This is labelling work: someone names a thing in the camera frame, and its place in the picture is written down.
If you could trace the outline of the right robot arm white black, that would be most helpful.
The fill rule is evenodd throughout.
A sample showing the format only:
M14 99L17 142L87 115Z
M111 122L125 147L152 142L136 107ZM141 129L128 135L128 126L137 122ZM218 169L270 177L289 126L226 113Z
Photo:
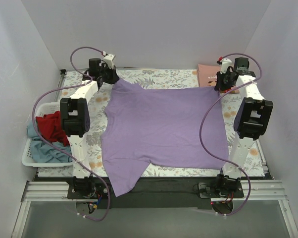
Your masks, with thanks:
M249 70L247 57L235 58L234 62L220 57L217 63L221 68L216 74L215 90L238 90L242 99L233 124L235 138L229 159L216 177L214 189L220 196L231 197L242 190L243 173L240 166L244 164L255 141L266 132L273 102L266 100L260 93L255 73Z

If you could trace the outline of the purple t shirt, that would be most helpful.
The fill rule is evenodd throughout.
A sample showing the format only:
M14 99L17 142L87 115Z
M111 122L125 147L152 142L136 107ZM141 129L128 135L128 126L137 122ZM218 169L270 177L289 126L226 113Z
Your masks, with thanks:
M105 108L102 160L116 196L150 164L220 169L229 156L218 93L212 88L143 89L119 80Z

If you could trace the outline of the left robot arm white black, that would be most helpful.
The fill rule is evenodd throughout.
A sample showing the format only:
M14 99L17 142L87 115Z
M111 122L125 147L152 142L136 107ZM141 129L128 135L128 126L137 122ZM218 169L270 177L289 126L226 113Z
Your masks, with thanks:
M87 159L87 132L91 120L88 102L103 83L115 84L119 77L114 65L115 55L89 59L89 68L82 78L83 86L74 94L60 100L60 122L70 144L73 161L73 191L90 198L96 193Z

